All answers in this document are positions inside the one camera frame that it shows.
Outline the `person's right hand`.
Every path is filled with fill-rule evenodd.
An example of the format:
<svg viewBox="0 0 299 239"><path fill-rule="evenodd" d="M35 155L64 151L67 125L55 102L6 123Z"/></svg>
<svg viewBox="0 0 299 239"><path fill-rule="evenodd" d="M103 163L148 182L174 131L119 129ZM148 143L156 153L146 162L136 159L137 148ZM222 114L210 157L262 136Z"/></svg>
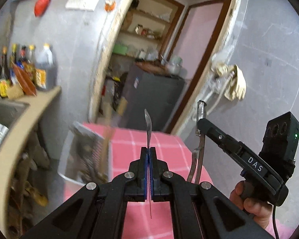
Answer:
<svg viewBox="0 0 299 239"><path fill-rule="evenodd" d="M270 216L272 215L273 207L271 204L259 201L253 198L243 200L240 196L244 190L244 182L240 181L236 184L234 190L230 193L229 199L240 210L246 210L248 213L253 214L253 220L260 225L263 229L269 225Z"/></svg>

